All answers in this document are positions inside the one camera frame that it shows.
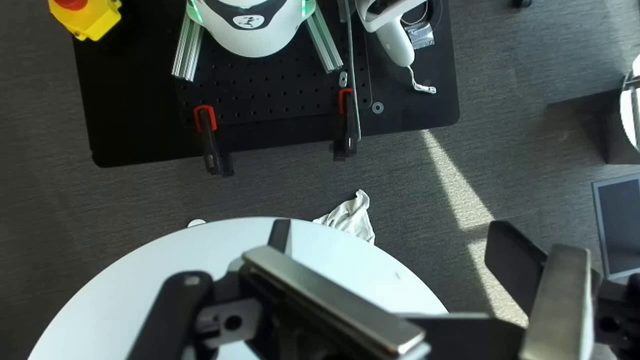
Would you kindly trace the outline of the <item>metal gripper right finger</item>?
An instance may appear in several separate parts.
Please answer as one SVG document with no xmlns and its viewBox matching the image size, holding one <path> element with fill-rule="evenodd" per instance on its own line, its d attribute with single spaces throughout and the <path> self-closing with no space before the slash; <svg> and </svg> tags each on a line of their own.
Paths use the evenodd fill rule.
<svg viewBox="0 0 640 360">
<path fill-rule="evenodd" d="M 554 246 L 538 284 L 519 360 L 588 360 L 592 330 L 590 252 Z"/>
</svg>

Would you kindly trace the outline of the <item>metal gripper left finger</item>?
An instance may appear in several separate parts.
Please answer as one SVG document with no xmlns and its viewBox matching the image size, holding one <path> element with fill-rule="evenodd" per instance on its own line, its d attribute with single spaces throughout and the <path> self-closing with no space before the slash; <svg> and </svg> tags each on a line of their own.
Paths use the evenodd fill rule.
<svg viewBox="0 0 640 360">
<path fill-rule="evenodd" d="M 244 252 L 242 260 L 245 275 L 262 294 L 287 303 L 342 353 L 361 353 L 374 360 L 427 355 L 425 331 L 416 324 L 381 310 L 301 262 L 270 246 Z"/>
</svg>

